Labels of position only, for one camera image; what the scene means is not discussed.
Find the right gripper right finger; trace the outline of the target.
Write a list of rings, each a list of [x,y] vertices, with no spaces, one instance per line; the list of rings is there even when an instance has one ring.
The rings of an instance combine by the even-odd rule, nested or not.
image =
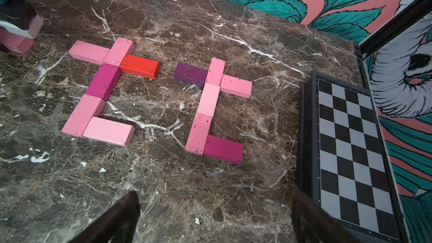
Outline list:
[[[298,187],[292,196],[291,222],[299,243],[359,242]]]

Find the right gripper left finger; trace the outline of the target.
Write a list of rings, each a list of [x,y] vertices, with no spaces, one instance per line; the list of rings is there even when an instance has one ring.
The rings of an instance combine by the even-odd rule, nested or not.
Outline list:
[[[70,242],[131,243],[140,213],[138,194],[130,191]]]

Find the light pink block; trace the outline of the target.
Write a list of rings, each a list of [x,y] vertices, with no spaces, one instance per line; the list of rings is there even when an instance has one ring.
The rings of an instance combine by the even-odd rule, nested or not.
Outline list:
[[[83,133],[83,137],[127,147],[135,127],[117,121],[93,117]]]
[[[220,86],[206,83],[201,95],[197,112],[210,117],[214,117]]]

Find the pink block horizontal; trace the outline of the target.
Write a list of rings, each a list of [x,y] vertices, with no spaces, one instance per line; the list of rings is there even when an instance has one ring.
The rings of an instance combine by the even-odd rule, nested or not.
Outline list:
[[[202,156],[204,154],[205,144],[210,130],[212,117],[197,112],[195,114],[191,131],[185,146],[189,153]]]

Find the magenta block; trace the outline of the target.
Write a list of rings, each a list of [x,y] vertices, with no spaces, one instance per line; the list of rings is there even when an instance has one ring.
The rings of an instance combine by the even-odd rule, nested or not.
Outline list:
[[[223,138],[209,135],[207,137],[204,155],[230,162],[241,164],[244,145]]]
[[[85,94],[102,98],[105,102],[108,102],[121,74],[122,71],[119,67],[102,64]]]

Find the dark purple block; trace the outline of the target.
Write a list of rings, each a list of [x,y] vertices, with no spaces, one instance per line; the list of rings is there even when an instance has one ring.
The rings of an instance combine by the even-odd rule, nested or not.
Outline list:
[[[179,81],[204,87],[207,74],[208,71],[205,69],[179,62],[174,71],[174,78]]]

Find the pink block top pair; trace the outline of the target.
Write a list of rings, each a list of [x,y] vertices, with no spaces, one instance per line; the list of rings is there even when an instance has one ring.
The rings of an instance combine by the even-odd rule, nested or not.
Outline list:
[[[102,63],[120,67],[120,64],[126,55],[132,54],[134,49],[135,44],[132,40],[118,38]]]
[[[69,54],[77,59],[101,65],[110,49],[78,40],[69,50]]]

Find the light pink block edge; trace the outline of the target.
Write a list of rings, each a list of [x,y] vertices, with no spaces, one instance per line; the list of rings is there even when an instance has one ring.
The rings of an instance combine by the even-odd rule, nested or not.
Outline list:
[[[226,62],[213,57],[206,77],[206,83],[220,87]]]

